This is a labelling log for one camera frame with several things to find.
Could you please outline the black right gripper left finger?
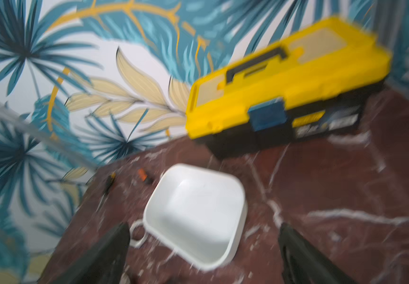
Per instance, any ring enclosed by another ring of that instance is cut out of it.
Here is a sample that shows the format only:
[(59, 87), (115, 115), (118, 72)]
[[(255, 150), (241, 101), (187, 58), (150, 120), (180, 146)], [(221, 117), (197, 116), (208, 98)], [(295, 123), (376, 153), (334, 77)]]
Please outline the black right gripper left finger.
[(53, 284), (118, 284), (124, 272), (131, 233), (126, 223), (109, 230)]

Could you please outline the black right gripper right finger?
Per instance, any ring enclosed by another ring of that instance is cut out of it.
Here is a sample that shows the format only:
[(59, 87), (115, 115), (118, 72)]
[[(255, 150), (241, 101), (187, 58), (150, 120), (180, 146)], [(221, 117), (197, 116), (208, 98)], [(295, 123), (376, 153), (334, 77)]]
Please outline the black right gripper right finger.
[(288, 223), (281, 225), (278, 243), (285, 284), (355, 283)]

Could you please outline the white plastic storage box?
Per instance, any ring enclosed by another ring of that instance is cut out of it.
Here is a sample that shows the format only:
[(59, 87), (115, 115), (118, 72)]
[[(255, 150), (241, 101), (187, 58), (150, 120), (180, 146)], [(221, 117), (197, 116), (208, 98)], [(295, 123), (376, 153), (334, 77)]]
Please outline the white plastic storage box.
[(248, 213), (245, 189), (230, 174), (175, 164), (165, 171), (130, 232), (145, 234), (131, 240), (140, 248), (152, 235), (201, 271), (230, 263), (236, 255)]

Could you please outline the yellow black toolbox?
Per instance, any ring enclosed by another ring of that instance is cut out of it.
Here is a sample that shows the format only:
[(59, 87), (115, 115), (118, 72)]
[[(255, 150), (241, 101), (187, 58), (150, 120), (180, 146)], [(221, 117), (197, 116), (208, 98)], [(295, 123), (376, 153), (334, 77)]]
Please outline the yellow black toolbox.
[(330, 17), (198, 79), (187, 134), (225, 159), (350, 133), (390, 65), (374, 34)]

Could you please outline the black handled screwdriver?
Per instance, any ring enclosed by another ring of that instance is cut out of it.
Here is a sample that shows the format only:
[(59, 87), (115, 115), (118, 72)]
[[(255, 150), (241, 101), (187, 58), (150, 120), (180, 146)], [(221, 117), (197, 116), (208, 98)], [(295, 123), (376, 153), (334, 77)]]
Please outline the black handled screwdriver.
[(103, 190), (103, 193), (102, 193), (101, 199), (99, 201), (99, 205), (97, 207), (96, 212), (99, 212), (100, 209), (103, 207), (103, 205), (104, 205), (105, 201), (107, 200), (108, 195), (109, 195), (109, 193), (111, 191), (111, 188), (112, 188), (113, 184), (115, 183), (115, 180), (116, 180), (116, 173), (115, 172), (111, 173), (107, 177), (107, 180), (105, 182), (105, 187), (104, 187), (104, 190)]

